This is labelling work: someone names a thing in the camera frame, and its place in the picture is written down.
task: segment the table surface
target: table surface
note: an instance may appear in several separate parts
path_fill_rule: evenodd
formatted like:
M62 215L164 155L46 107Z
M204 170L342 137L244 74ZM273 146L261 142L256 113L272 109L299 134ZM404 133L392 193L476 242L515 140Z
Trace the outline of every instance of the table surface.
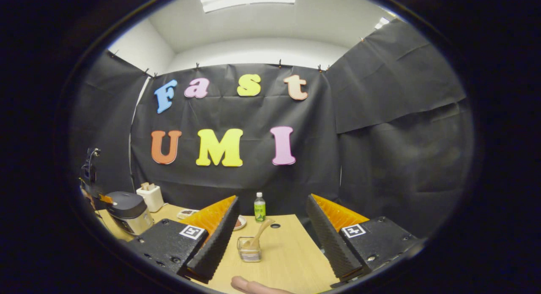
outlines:
M154 223L167 218L182 222L176 217L182 207L165 205L156 213L150 213ZM98 211L101 221L118 239L132 240L134 236L122 231L107 210ZM236 242L240 236L254 236L260 223L253 216L244 216L246 226L233 231L226 252L214 277L208 285L194 282L228 294L242 292L231 287L231 278L240 275L247 280L254 280L271 288L288 290L296 294L315 294L330 290L330 285L339 280L334 276L327 258L310 238L295 215L267 216L281 225L279 228L268 227L261 234L261 262L246 263L238 256Z

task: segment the hand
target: hand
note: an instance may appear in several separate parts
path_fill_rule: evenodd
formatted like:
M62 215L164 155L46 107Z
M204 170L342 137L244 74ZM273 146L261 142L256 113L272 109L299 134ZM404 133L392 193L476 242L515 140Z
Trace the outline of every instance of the hand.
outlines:
M231 278L231 286L246 294L293 294L292 292L287 292L286 290L263 286L258 282L249 282L240 276Z

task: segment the green bottle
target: green bottle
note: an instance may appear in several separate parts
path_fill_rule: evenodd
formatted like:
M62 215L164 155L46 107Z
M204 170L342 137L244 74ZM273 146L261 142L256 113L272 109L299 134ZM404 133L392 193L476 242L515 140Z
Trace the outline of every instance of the green bottle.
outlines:
M257 199L255 199L254 202L255 221L260 223L265 220L265 200L263 200L262 192L257 192L255 195L257 196Z

